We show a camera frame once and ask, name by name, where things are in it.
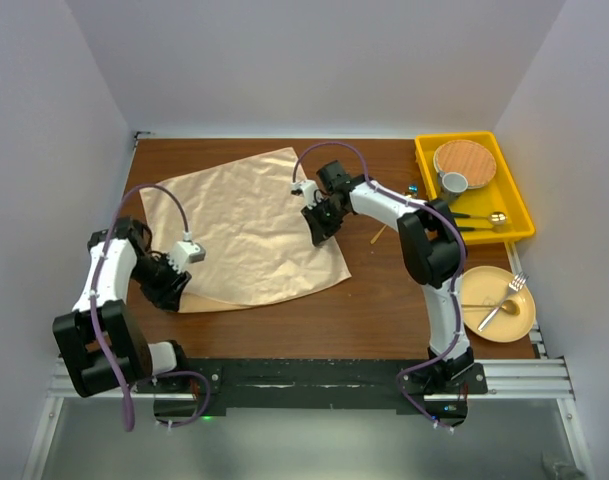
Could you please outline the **peach satin napkin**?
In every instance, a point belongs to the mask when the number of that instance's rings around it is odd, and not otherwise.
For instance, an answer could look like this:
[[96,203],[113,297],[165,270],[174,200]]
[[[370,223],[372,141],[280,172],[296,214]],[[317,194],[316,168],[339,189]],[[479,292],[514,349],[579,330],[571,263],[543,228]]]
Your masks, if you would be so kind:
[[336,240],[316,247],[290,192],[306,175],[291,147],[172,177],[140,196],[152,247],[167,252],[188,225],[206,250],[190,266],[183,314],[240,310],[304,297],[351,273]]

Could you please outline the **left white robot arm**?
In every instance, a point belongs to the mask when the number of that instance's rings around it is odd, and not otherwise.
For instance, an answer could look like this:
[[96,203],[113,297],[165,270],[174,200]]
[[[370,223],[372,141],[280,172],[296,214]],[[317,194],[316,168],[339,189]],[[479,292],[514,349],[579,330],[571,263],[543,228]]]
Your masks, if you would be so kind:
[[[162,311],[177,312],[180,297],[191,279],[177,272],[169,255],[150,247],[152,232],[143,222],[131,217],[117,220],[107,259],[102,265],[97,294],[100,334],[109,342],[125,380],[134,384],[155,375],[169,392],[184,390],[191,380],[191,368],[177,358],[160,361],[161,349],[147,343],[127,308],[129,283],[135,281],[150,303]],[[90,307],[91,286],[86,284],[72,311],[53,321],[53,334],[60,356],[76,392],[90,397],[118,386],[113,369],[102,350],[92,351],[96,340]]]

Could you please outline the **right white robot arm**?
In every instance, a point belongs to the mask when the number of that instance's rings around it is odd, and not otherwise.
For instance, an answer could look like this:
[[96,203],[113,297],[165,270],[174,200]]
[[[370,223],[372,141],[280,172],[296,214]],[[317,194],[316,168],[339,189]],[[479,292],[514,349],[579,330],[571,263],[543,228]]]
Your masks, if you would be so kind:
[[404,266],[422,287],[430,326],[429,360],[405,374],[416,371],[436,390],[453,392],[464,382],[474,355],[460,302],[467,250],[448,205],[404,197],[365,174],[348,174],[337,161],[317,175],[318,181],[291,184],[291,193],[305,199],[301,213],[313,245],[333,237],[349,214],[368,216],[397,232]]

